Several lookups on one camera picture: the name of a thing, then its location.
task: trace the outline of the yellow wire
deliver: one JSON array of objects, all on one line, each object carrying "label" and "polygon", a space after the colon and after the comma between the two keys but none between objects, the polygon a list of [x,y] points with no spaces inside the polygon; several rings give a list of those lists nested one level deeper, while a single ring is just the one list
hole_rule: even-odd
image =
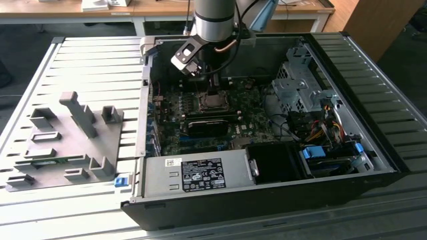
[{"label": "yellow wire", "polygon": [[319,131],[306,142],[310,142],[311,140],[316,139],[318,137],[320,137],[323,134],[323,131]]}]

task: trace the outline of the black wire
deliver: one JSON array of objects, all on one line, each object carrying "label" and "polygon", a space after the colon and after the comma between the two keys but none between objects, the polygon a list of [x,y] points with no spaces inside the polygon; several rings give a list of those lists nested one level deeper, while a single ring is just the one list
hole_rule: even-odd
[{"label": "black wire", "polygon": [[271,123],[279,127],[279,129],[280,129],[280,135],[282,135],[282,133],[283,133],[283,132],[282,132],[282,130],[283,130],[283,131],[286,131],[286,133],[292,137],[292,139],[294,139],[296,142],[302,142],[302,139],[295,135],[295,133],[291,132],[291,130],[288,130],[288,129],[286,129],[286,128],[283,127],[283,124],[286,123],[286,121],[284,121],[282,124],[279,124],[279,123],[276,123],[276,122],[272,120],[272,117],[274,117],[274,116],[280,116],[280,117],[284,118],[284,114],[282,114],[282,113],[276,113],[276,114],[272,114],[272,115],[268,115],[268,114],[267,114],[267,110],[266,110],[266,98],[267,98],[267,92],[264,93],[263,110],[264,110],[266,116],[267,116],[267,118],[270,119]]},{"label": "black wire", "polygon": [[223,70],[224,68],[228,67],[228,65],[232,63],[232,61],[236,58],[239,47],[240,47],[240,40],[242,40],[243,21],[242,21],[242,15],[240,15],[238,3],[235,4],[235,8],[236,8],[238,18],[239,18],[239,33],[238,33],[238,37],[235,38],[238,42],[236,42],[234,54],[232,54],[231,58],[228,58],[227,62],[218,69],[208,71],[208,72],[203,72],[203,73],[200,73],[200,75],[211,75],[211,74],[218,73],[220,70]]},{"label": "black wire", "polygon": [[243,14],[242,14],[242,19],[246,17],[248,11],[251,10],[251,8],[255,6],[255,4],[259,2],[260,0],[255,0],[246,8],[246,10],[243,11]]},{"label": "black wire", "polygon": [[188,0],[188,6],[187,6],[187,20],[186,20],[186,29],[188,31],[188,17],[190,17],[190,2],[191,0]]},{"label": "black wire", "polygon": [[283,2],[283,3],[284,3],[284,7],[286,7],[284,30],[287,30],[288,20],[290,20],[290,10],[288,10],[288,7],[296,7],[296,5],[288,5],[283,0],[280,0],[280,2]]}]

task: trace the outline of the motherboard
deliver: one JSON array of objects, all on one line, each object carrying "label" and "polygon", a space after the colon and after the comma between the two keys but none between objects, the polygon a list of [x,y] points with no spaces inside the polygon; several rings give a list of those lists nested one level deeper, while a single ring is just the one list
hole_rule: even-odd
[{"label": "motherboard", "polygon": [[230,80],[215,94],[168,90],[154,97],[162,155],[242,149],[276,141],[263,108],[263,89],[251,78]]}]

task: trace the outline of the desk leg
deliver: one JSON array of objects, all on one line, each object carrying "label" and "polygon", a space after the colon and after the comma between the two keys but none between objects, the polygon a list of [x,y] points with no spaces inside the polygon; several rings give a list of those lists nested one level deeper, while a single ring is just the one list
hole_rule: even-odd
[{"label": "desk leg", "polygon": [[134,26],[136,30],[136,36],[144,37],[146,36],[146,28],[144,28],[146,18],[143,16],[138,16],[138,17],[134,17],[132,20],[134,20]]},{"label": "desk leg", "polygon": [[323,31],[323,28],[326,27],[327,21],[328,21],[330,13],[320,13],[318,15],[316,20],[314,21],[312,27],[310,32],[312,33],[320,33]]}]

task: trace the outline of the barcode sticker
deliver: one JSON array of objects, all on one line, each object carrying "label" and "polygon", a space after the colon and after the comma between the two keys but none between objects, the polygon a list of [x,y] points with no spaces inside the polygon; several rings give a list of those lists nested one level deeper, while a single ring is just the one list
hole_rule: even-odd
[{"label": "barcode sticker", "polygon": [[112,12],[111,15],[114,15],[114,16],[118,16],[118,15],[119,15],[119,16],[123,16],[123,15],[126,15],[126,16],[127,16],[127,15],[131,15],[131,13],[130,13],[130,12]]},{"label": "barcode sticker", "polygon": [[182,165],[182,158],[167,158],[164,160],[164,166],[166,167],[175,167],[175,166],[180,166]]}]

